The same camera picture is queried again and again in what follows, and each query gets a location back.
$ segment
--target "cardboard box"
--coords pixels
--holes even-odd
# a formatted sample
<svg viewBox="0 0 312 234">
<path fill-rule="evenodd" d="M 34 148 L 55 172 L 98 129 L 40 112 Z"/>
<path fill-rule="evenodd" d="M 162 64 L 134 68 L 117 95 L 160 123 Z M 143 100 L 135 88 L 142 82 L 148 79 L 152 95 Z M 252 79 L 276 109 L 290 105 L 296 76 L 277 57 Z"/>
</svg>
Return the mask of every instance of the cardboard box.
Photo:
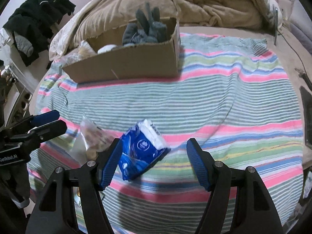
<svg viewBox="0 0 312 234">
<path fill-rule="evenodd" d="M 95 52 L 108 44 L 120 47 L 68 65 L 63 70 L 76 83 L 175 77 L 180 52 L 179 21 L 169 17 L 161 18 L 161 21 L 167 25 L 169 41 L 123 47 L 121 41 L 127 25 L 120 26 L 87 40 Z"/>
</svg>

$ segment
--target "blue tissue pack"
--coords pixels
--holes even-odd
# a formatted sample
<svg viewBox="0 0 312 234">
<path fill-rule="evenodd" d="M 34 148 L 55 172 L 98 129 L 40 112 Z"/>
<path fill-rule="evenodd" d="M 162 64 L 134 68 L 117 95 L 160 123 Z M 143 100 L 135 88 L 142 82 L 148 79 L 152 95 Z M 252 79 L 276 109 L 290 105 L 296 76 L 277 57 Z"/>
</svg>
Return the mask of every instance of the blue tissue pack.
<svg viewBox="0 0 312 234">
<path fill-rule="evenodd" d="M 169 151 L 166 141 L 153 123 L 145 119 L 121 136 L 123 152 L 118 166 L 122 179 L 135 179 Z"/>
</svg>

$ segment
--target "brown blanket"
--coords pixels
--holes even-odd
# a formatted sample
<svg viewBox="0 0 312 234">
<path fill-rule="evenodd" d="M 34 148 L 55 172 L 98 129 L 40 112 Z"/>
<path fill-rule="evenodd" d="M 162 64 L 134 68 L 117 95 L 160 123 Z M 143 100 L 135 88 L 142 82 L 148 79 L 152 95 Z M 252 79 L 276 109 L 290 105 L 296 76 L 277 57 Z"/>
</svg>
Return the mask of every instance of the brown blanket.
<svg viewBox="0 0 312 234">
<path fill-rule="evenodd" d="M 161 17 L 177 16 L 182 25 L 248 29 L 260 29 L 268 21 L 272 25 L 265 0 L 93 0 L 53 39 L 50 60 L 77 47 L 82 40 L 126 24 L 147 1 L 151 7 L 160 8 Z"/>
</svg>

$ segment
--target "silver screw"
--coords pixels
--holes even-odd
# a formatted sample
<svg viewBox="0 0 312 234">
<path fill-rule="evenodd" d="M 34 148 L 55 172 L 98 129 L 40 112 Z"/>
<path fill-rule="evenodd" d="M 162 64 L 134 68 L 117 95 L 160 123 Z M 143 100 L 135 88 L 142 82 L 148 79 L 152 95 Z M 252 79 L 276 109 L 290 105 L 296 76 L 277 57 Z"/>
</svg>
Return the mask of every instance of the silver screw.
<svg viewBox="0 0 312 234">
<path fill-rule="evenodd" d="M 255 168 L 253 168 L 252 166 L 248 166 L 247 170 L 248 170 L 250 173 L 254 173 L 254 172 L 255 172 Z"/>
<path fill-rule="evenodd" d="M 56 169 L 55 169 L 55 172 L 56 173 L 61 173 L 63 171 L 63 167 L 57 167 Z"/>
<path fill-rule="evenodd" d="M 222 167 L 223 166 L 223 163 L 221 161 L 216 161 L 215 162 L 215 166 L 216 167 Z"/>
<path fill-rule="evenodd" d="M 87 162 L 87 166 L 89 166 L 89 167 L 92 167 L 92 166 L 94 166 L 95 164 L 96 164 L 96 162 L 93 161 L 93 160 Z"/>
</svg>

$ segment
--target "white cloth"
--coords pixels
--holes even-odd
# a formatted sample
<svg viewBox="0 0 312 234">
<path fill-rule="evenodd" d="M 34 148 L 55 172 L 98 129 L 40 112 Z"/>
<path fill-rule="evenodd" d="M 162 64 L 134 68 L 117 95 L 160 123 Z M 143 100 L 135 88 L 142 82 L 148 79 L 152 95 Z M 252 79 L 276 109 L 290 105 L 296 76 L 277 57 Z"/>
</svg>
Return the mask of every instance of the white cloth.
<svg viewBox="0 0 312 234">
<path fill-rule="evenodd" d="M 14 44 L 14 39 L 9 30 L 5 28 L 0 29 L 0 38 L 1 38 L 1 46 L 9 45 L 12 46 Z"/>
</svg>

